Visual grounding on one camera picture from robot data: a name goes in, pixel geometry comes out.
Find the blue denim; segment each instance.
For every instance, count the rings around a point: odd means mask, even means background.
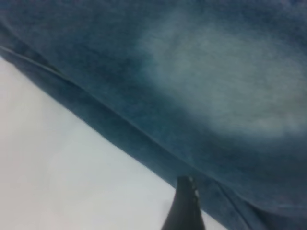
[[[307,230],[307,5],[1,0],[0,54],[230,230]]]

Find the white background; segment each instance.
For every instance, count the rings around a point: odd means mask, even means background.
[[[174,194],[0,58],[0,229],[160,230]]]

